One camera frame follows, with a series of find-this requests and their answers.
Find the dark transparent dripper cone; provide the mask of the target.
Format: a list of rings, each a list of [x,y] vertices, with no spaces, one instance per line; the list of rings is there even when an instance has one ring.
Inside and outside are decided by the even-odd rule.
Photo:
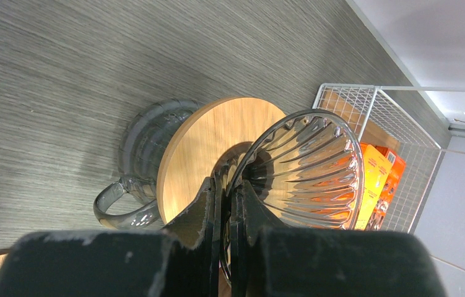
[[[238,144],[215,165],[222,191],[220,266],[239,277],[237,231],[254,243],[264,227],[353,230],[363,200],[363,153],[338,115],[321,109],[286,116]]]

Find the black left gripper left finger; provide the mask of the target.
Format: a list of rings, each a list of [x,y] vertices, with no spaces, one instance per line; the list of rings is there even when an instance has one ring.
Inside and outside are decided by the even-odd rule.
[[[0,296],[217,296],[220,194],[207,177],[157,231],[27,234],[0,268]]]

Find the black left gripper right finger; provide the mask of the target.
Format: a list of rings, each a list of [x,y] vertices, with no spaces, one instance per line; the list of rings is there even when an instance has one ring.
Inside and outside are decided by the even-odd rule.
[[[444,296],[407,233],[285,226],[249,182],[230,194],[233,296]]]

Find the wooden ring holder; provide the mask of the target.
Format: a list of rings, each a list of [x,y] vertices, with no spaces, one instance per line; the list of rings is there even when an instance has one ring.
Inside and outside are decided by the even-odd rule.
[[[159,166],[157,201],[163,222],[172,221],[194,200],[230,148],[253,143],[284,117],[273,103],[252,97],[213,101],[189,116],[169,141]]]

